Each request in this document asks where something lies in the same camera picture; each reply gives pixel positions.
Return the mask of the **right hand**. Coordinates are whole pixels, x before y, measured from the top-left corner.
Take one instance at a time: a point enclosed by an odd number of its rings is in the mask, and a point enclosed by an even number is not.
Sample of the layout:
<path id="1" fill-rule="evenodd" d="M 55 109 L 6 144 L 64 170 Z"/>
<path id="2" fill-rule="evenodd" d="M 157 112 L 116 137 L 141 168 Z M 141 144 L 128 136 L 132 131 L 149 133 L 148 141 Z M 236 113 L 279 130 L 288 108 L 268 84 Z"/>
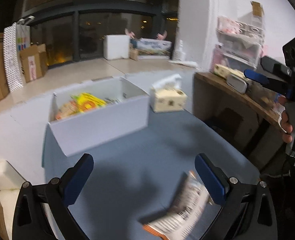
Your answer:
<path id="1" fill-rule="evenodd" d="M 285 106 L 285 103 L 287 102 L 286 98 L 284 96 L 278 97 L 278 102 Z M 281 114 L 281 121 L 280 121 L 281 128 L 285 131 L 282 135 L 282 139 L 285 143 L 289 144 L 292 142 L 293 138 L 291 136 L 293 126 L 288 121 L 288 116 L 286 111 L 283 111 Z"/>

